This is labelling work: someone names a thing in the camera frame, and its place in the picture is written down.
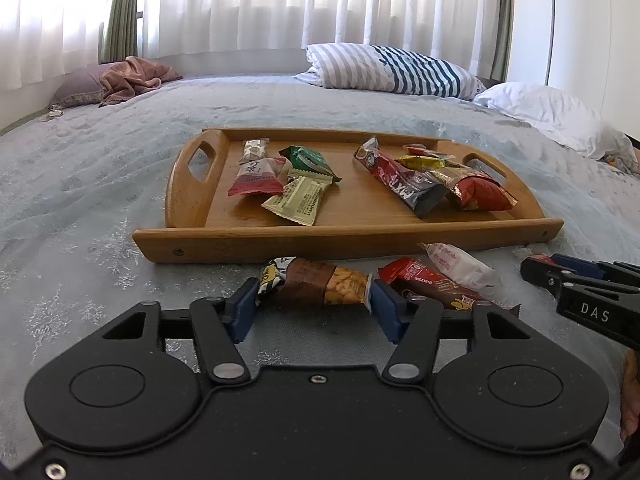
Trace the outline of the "person's right hand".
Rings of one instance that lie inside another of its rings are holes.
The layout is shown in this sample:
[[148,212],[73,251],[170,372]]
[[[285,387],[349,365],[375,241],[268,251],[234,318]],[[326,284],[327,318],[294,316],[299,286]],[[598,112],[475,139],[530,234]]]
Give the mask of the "person's right hand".
[[620,389],[620,440],[626,442],[639,428],[639,353],[628,350]]

